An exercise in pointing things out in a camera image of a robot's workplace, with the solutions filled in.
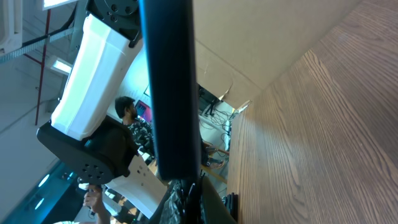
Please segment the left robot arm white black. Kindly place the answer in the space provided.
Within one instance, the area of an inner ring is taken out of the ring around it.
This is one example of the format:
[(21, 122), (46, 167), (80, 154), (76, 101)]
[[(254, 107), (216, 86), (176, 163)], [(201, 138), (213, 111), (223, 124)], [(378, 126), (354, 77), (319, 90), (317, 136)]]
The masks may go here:
[(141, 38), (137, 1), (88, 1), (78, 55), (62, 98), (37, 139), (84, 183), (105, 185), (153, 216), (166, 186), (139, 154), (130, 130), (107, 110)]

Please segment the smartphone with light blue screen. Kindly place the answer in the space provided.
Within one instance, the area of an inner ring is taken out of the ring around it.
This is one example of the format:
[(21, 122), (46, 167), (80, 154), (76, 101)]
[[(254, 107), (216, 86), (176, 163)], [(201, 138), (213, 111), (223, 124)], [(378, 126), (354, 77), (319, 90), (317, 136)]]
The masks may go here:
[(196, 179), (201, 163), (191, 0), (140, 0), (155, 153), (164, 180)]

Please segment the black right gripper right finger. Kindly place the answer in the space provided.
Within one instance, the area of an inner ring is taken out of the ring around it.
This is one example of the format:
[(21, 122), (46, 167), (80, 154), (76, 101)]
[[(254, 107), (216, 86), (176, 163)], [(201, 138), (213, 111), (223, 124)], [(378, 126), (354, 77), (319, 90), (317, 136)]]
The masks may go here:
[(221, 198), (207, 176), (201, 178), (201, 219), (205, 224), (237, 224), (238, 195)]

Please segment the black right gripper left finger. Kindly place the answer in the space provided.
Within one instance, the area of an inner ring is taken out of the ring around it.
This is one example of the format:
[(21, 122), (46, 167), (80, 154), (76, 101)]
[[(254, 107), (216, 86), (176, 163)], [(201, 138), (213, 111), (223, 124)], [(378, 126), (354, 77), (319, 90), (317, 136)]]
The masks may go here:
[(189, 191), (188, 180), (173, 180), (163, 196), (149, 224), (186, 224), (186, 202)]

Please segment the bare hand in background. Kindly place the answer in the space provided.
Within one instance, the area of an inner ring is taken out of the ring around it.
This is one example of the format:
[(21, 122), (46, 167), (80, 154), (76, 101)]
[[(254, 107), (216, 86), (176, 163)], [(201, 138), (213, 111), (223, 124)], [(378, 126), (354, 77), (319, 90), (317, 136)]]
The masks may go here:
[(83, 206), (89, 207), (101, 220), (109, 220), (110, 216), (103, 203), (102, 190), (96, 185), (88, 185)]

